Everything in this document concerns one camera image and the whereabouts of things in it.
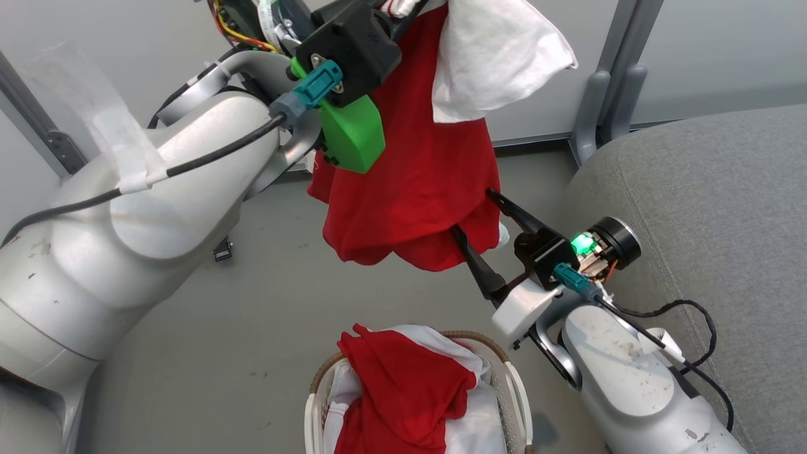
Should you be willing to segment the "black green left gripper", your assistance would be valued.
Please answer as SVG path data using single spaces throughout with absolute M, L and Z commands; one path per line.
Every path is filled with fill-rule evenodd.
M 295 49 L 292 74 L 306 105 L 316 106 L 326 161 L 367 173 L 385 149 L 381 114 L 371 93 L 398 66 L 402 51 L 385 15 L 366 1 L 339 1 Z

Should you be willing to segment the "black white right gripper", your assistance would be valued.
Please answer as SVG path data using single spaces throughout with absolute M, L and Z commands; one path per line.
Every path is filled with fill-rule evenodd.
M 508 284 L 473 249 L 458 225 L 453 225 L 450 232 L 482 296 L 496 305 L 493 324 L 507 343 L 514 343 L 525 338 L 533 327 L 545 332 L 579 303 L 576 293 L 552 279 L 557 264 L 569 264 L 578 270 L 579 259 L 565 236 L 500 192 L 487 189 L 486 193 L 501 213 L 522 230 L 514 242 L 514 253 L 524 267 L 523 275 Z

